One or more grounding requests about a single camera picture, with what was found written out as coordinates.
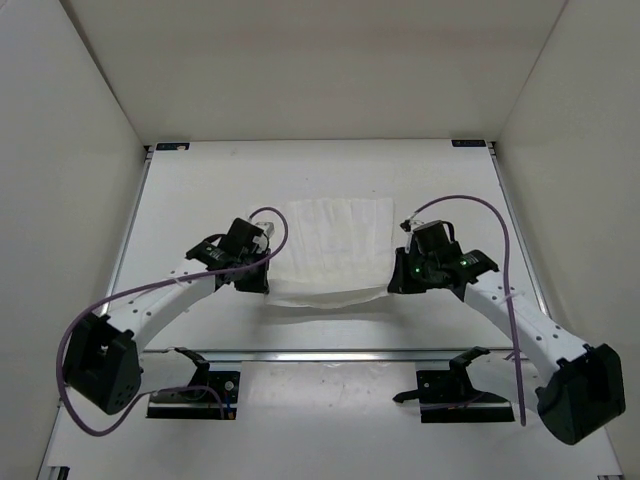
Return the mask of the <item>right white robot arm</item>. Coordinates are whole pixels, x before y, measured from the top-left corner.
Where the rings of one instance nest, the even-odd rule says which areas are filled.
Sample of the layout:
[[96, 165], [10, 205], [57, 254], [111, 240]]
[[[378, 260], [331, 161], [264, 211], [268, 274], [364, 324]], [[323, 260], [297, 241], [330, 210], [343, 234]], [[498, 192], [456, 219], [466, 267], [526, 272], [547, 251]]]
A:
[[505, 286], [498, 265], [486, 254], [461, 250], [451, 223], [406, 220], [401, 227], [408, 242], [396, 250], [389, 292], [451, 291], [517, 341], [524, 362], [472, 347], [451, 359], [439, 379], [397, 394], [395, 402], [418, 399], [447, 407], [487, 392], [522, 403], [567, 445], [577, 444], [625, 412], [621, 360], [613, 348], [589, 345]]

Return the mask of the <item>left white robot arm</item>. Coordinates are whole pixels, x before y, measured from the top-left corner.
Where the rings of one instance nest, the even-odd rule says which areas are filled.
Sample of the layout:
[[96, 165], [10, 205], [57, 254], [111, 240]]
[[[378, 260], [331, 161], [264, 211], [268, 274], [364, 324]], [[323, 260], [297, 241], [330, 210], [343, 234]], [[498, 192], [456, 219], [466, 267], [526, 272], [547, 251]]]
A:
[[64, 333], [57, 353], [60, 391], [73, 389], [107, 415], [126, 409], [141, 394], [177, 389], [188, 398], [209, 385], [207, 361], [186, 347], [146, 351], [170, 323], [226, 285], [266, 294], [274, 250], [270, 222], [235, 219], [224, 234], [189, 249], [160, 282], [116, 294], [123, 305], [100, 315], [90, 306]]

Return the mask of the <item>white pleated skirt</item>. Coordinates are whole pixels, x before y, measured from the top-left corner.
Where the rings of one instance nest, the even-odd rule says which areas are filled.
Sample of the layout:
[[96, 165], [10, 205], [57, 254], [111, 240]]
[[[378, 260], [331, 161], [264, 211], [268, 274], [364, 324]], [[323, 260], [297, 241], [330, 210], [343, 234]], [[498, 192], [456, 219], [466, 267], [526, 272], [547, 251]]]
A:
[[391, 198], [306, 199], [277, 209], [289, 236], [270, 261], [267, 304], [328, 310], [388, 295], [394, 262]]

